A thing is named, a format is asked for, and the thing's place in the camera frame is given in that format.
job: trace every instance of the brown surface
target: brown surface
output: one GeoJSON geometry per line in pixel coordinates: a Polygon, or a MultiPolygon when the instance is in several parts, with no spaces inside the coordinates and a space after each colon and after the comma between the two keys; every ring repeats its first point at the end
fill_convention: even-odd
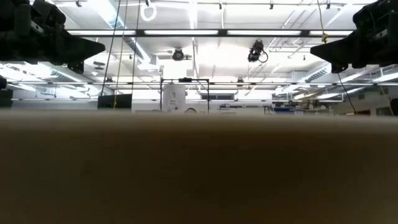
{"type": "Polygon", "coordinates": [[[0,223],[398,222],[398,121],[2,114],[0,223]]]}

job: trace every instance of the wooden surface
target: wooden surface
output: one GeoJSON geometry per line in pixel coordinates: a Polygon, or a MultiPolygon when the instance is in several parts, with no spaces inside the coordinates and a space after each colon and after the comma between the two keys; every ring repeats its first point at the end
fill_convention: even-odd
{"type": "Polygon", "coordinates": [[[0,115],[0,223],[398,222],[395,119],[0,115]]]}

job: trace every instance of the ceiling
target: ceiling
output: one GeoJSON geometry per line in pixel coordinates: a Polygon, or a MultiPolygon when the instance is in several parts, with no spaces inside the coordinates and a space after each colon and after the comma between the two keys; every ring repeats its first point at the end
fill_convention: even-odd
{"type": "MultiPolygon", "coordinates": [[[[77,7],[75,0],[51,2],[67,16],[66,30],[109,30],[111,26],[106,22],[106,18],[115,19],[114,13],[119,6],[119,1],[113,0],[81,0],[82,7],[77,7]]],[[[123,22],[126,29],[320,30],[322,28],[316,0],[273,0],[273,9],[270,9],[270,1],[264,0],[151,0],[149,2],[150,8],[146,9],[145,0],[120,1],[119,22],[123,22]],[[157,11],[153,20],[145,21],[140,12],[145,10],[145,16],[150,17],[154,11],[153,7],[156,7],[157,11]]],[[[352,22],[354,13],[374,1],[330,0],[329,9],[326,8],[326,0],[320,2],[322,21],[326,30],[354,30],[355,25],[352,22]]],[[[180,74],[180,71],[173,70],[177,67],[186,71],[188,77],[209,78],[214,82],[236,82],[237,78],[245,78],[246,82],[266,82],[272,81],[272,78],[278,82],[297,82],[317,68],[329,67],[322,59],[309,53],[311,47],[322,44],[321,38],[137,37],[138,45],[152,57],[151,64],[156,65],[155,67],[148,67],[138,60],[134,56],[134,49],[120,37],[88,39],[104,44],[106,52],[86,60],[82,76],[62,70],[60,67],[52,65],[51,67],[56,70],[61,69],[63,73],[84,82],[88,80],[102,82],[105,73],[115,82],[118,77],[121,82],[159,81],[161,74],[167,73],[171,76],[173,73],[180,74]],[[259,39],[266,46],[269,60],[264,64],[249,63],[247,60],[249,49],[259,39]],[[185,55],[195,54],[195,63],[193,60],[182,62],[171,60],[171,53],[176,48],[181,48],[185,55]],[[93,62],[108,64],[108,70],[96,70],[93,62]],[[197,66],[197,72],[194,72],[194,65],[197,66]]],[[[341,76],[344,78],[362,71],[348,69],[341,76]]],[[[337,82],[338,78],[327,74],[321,80],[337,82]]]]}

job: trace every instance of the blurry surface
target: blurry surface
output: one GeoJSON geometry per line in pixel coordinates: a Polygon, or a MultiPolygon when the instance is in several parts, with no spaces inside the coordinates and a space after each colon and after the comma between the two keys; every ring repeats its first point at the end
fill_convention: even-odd
{"type": "Polygon", "coordinates": [[[1,113],[1,223],[396,223],[395,119],[1,113]]]}

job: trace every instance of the equipment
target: equipment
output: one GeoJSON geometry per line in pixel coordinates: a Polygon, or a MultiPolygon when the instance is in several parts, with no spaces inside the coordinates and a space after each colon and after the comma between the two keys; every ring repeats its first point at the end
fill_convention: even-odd
{"type": "Polygon", "coordinates": [[[352,64],[381,67],[398,63],[398,0],[378,0],[353,16],[356,30],[343,40],[311,48],[314,54],[331,63],[332,73],[352,64]]]}
{"type": "Polygon", "coordinates": [[[103,44],[70,35],[59,9],[36,0],[0,1],[0,61],[68,64],[83,73],[83,61],[105,50],[103,44]]]}
{"type": "Polygon", "coordinates": [[[268,54],[264,51],[264,44],[262,43],[261,40],[256,40],[256,42],[253,44],[253,47],[250,49],[248,61],[249,62],[260,61],[261,63],[266,63],[268,61],[268,54]],[[260,61],[260,56],[263,53],[267,55],[267,60],[262,62],[260,61]]]}
{"type": "Polygon", "coordinates": [[[182,49],[175,49],[172,58],[175,61],[182,61],[184,59],[184,53],[182,52],[182,49]]]}

